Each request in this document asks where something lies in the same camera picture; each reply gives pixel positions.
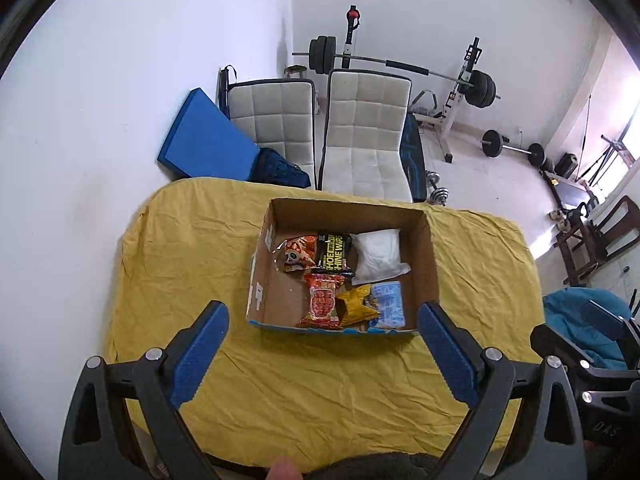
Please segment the person hand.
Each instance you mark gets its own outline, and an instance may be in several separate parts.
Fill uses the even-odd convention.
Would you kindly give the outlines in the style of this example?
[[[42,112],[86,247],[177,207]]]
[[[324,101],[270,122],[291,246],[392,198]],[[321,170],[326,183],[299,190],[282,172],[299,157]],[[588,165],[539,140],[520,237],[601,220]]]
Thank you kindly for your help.
[[[303,480],[303,475],[292,460],[280,457],[270,466],[266,480]]]

